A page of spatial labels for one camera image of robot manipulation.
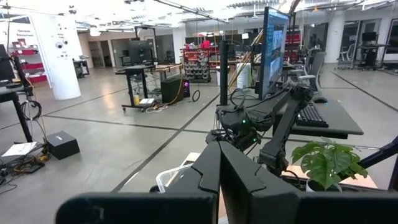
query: ceiling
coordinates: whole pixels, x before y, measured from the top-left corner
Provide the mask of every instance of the ceiling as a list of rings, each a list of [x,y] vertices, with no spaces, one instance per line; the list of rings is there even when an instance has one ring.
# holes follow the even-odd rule
[[[73,16],[80,29],[132,30],[135,26],[176,27],[179,23],[213,19],[228,23],[234,17],[262,14],[265,6],[288,13],[299,0],[0,0],[11,6],[10,14],[30,12]],[[301,0],[294,11],[377,10],[395,4],[396,0]]]

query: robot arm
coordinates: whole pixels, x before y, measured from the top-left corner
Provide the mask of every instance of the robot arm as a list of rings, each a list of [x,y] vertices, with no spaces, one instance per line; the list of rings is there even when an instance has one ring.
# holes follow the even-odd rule
[[[285,143],[290,130],[299,111],[308,105],[312,96],[312,90],[293,84],[285,86],[282,91],[256,106],[218,106],[216,114],[223,130],[210,131],[206,142],[227,141],[240,151],[245,151],[261,142],[257,132],[268,131],[275,123],[276,114],[287,105],[274,137],[260,150],[257,160],[278,175],[287,167]],[[269,103],[272,98],[275,100],[274,105]]]

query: keyboard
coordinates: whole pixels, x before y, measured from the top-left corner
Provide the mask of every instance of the keyboard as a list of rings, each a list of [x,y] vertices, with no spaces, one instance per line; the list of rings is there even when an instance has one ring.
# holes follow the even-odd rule
[[[322,118],[312,102],[298,113],[296,124],[298,126],[329,128],[329,124]]]

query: yellow bottle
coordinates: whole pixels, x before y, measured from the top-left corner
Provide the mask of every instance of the yellow bottle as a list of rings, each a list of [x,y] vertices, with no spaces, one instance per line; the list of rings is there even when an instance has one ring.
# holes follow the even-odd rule
[[[139,95],[133,95],[132,99],[134,100],[134,104],[138,105],[139,104]]]

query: concrete floor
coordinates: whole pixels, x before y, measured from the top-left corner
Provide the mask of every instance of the concrete floor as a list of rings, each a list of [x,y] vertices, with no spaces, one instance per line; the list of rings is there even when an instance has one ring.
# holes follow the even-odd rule
[[[398,134],[398,78],[384,72],[333,68],[323,67],[322,91],[340,100],[364,131],[363,136],[334,140],[370,147],[357,151],[365,157],[377,150],[372,147],[381,147]],[[163,112],[145,114],[134,109],[123,113],[120,104],[128,102],[124,76],[115,76],[110,69],[91,70],[91,74],[79,80],[77,99],[56,101],[48,87],[36,89],[47,134],[66,131],[77,138],[81,153],[62,161],[52,159],[34,175],[16,179],[17,189],[0,195],[1,223],[53,223],[59,205],[82,192],[147,192],[159,172],[179,166],[190,152],[205,148],[205,133],[213,127],[218,103],[215,79],[200,85],[199,101],[186,98]],[[191,92],[197,88],[192,85]],[[24,141],[12,103],[0,105],[0,116],[2,149]],[[39,127],[35,123],[32,127],[34,138],[41,139]],[[287,154],[308,140],[320,138],[291,135]],[[258,154],[259,148],[250,156]],[[395,157],[369,169],[378,187],[387,188],[394,161]],[[1,187],[0,192],[8,188]]]

